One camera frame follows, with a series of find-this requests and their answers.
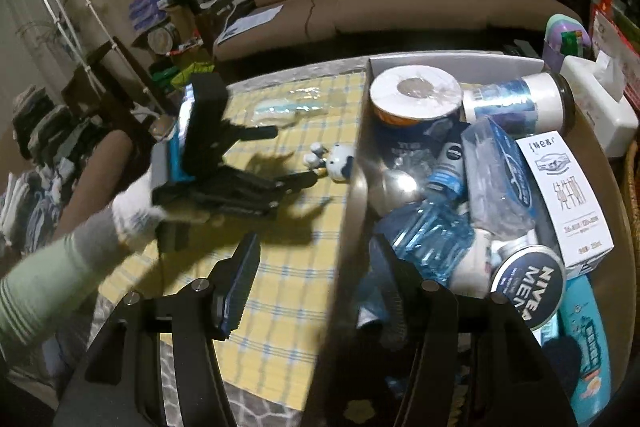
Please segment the clear plastic bag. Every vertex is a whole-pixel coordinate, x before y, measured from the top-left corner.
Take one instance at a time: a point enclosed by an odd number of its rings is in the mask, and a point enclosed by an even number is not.
[[[283,98],[267,98],[256,103],[251,110],[255,126],[295,125],[302,118],[326,115],[333,108],[346,103],[343,92],[320,87],[302,87],[290,90]]]
[[[516,142],[484,116],[462,133],[471,221],[500,241],[536,225],[527,166]]]

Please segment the folded clothes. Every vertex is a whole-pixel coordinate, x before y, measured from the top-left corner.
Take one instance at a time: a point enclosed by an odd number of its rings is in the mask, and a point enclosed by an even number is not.
[[[29,152],[34,162],[43,165],[44,161],[40,158],[42,149],[44,149],[49,140],[59,132],[67,130],[68,133],[71,133],[74,124],[74,118],[66,105],[59,105],[49,111],[47,115],[38,122],[36,127],[34,127],[29,139]]]
[[[12,119],[15,139],[18,142],[20,154],[26,160],[31,158],[29,140],[33,129],[54,107],[54,103],[43,87],[36,89],[35,86],[31,86],[15,97]]]
[[[25,253],[33,253],[51,240],[60,221],[60,214],[60,206],[56,205],[52,197],[43,191],[27,223],[24,239]]]
[[[76,145],[73,147],[71,152],[68,153],[66,158],[75,163],[75,165],[78,166],[79,171],[84,170],[86,162],[91,157],[95,147],[101,142],[102,138],[104,138],[108,132],[108,129],[98,127],[94,124],[87,126],[78,137]]]
[[[16,177],[12,172],[9,172],[9,178],[6,184],[6,191],[4,193],[4,201],[2,202],[2,210],[0,210],[0,232],[2,231],[2,224],[6,219],[6,213],[9,210],[11,204],[11,198],[14,194]]]
[[[63,183],[68,182],[71,176],[74,175],[74,172],[76,172],[76,166],[71,160],[68,160],[68,158],[61,158],[56,166]]]
[[[22,251],[31,213],[42,195],[37,172],[25,172],[18,178],[1,225],[2,235],[15,250]]]
[[[58,148],[66,140],[66,137],[69,136],[71,131],[71,128],[65,127],[50,137],[45,146],[40,150],[38,163],[55,168],[56,164],[54,163],[54,156],[58,153]]]
[[[62,158],[69,158],[73,149],[75,149],[76,144],[80,140],[82,133],[89,127],[95,127],[95,124],[91,122],[91,120],[86,119],[81,121],[78,125],[76,125],[75,129],[69,133],[66,139],[60,144],[58,150],[56,151],[56,155],[53,158],[53,163],[58,165]]]

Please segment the teal tube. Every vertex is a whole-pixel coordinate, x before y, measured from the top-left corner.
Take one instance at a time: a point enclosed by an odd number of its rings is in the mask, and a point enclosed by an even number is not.
[[[580,380],[571,397],[575,418],[582,425],[604,409],[611,397],[609,346],[586,275],[567,282],[559,313],[564,334],[571,335],[582,351]]]

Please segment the paper sheet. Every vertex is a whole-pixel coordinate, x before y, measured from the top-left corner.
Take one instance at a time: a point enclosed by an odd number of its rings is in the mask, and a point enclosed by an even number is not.
[[[280,6],[276,6],[275,8],[271,8],[270,10],[265,10],[264,12],[238,19],[222,34],[220,34],[220,36],[218,37],[218,44],[220,44],[220,42],[222,41],[226,41],[234,35],[238,35],[242,32],[250,30],[251,28],[255,28],[256,26],[260,26],[261,24],[273,20],[273,18],[280,12],[281,9],[282,4]]]

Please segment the small toy figure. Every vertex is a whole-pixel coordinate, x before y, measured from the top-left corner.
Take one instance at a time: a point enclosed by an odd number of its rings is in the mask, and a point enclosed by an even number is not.
[[[353,168],[353,145],[337,143],[328,151],[321,143],[311,144],[311,152],[305,154],[302,161],[309,170],[326,169],[334,182],[348,181]]]

